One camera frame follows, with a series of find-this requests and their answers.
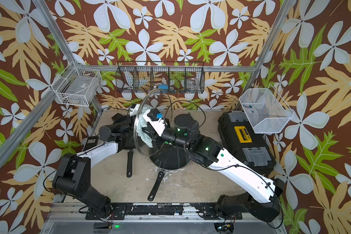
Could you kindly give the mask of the black back frying pan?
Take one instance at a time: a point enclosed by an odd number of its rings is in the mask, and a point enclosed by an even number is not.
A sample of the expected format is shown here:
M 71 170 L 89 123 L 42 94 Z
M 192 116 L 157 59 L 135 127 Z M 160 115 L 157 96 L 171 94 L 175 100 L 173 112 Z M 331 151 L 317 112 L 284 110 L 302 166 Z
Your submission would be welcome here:
M 126 115 L 126 120 L 135 120 L 135 117 L 131 117 Z M 133 155 L 135 150 L 135 143 L 134 138 L 133 140 L 122 139 L 120 138 L 119 130 L 118 130 L 118 123 L 112 124 L 109 128 L 111 131 L 110 138 L 113 139 L 115 142 L 119 143 L 119 148 L 123 150 L 127 150 L 127 169 L 126 169 L 126 176 L 131 177 L 133 174 Z

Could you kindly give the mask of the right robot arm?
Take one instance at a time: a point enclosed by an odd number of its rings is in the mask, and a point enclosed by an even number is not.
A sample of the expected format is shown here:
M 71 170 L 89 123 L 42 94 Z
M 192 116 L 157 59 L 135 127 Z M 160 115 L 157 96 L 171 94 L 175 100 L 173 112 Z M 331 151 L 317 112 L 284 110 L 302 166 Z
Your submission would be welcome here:
M 151 140 L 180 148 L 191 161 L 222 173 L 246 191 L 237 196 L 221 195 L 215 205 L 219 217 L 228 219 L 238 213 L 250 213 L 270 223 L 283 214 L 279 200 L 283 185 L 255 172 L 217 141 L 202 135 L 199 122 L 191 114 L 176 116 L 174 127 L 156 108 L 145 111 L 141 118 Z

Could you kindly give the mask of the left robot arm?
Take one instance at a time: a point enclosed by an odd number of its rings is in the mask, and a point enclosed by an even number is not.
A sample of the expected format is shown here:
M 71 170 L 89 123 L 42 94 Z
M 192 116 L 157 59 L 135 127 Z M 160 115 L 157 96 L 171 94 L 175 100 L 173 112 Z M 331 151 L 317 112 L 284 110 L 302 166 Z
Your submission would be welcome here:
M 91 169 L 121 150 L 135 148 L 134 121 L 133 117 L 122 116 L 113 124 L 102 126 L 98 132 L 98 139 L 102 144 L 64 156 L 52 181 L 52 187 L 83 202 L 94 217 L 112 217 L 114 210 L 110 198 L 91 185 Z

